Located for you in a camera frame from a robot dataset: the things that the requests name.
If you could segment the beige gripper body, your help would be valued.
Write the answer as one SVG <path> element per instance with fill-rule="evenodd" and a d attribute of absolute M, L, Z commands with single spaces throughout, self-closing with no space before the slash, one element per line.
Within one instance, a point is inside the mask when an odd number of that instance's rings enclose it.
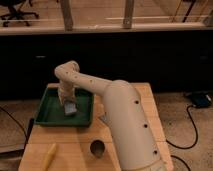
<path fill-rule="evenodd" d="M 75 101 L 75 88 L 73 84 L 68 84 L 67 82 L 60 81 L 58 87 L 58 96 L 60 103 L 65 104 L 66 101 Z"/>

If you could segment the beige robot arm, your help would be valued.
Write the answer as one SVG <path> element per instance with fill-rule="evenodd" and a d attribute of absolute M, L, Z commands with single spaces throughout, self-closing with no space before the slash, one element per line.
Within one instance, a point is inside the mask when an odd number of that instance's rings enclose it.
<path fill-rule="evenodd" d="M 107 80 L 79 72 L 77 62 L 57 66 L 59 97 L 71 100 L 75 85 L 99 95 L 106 112 L 122 171 L 167 171 L 137 89 L 124 80 Z"/>

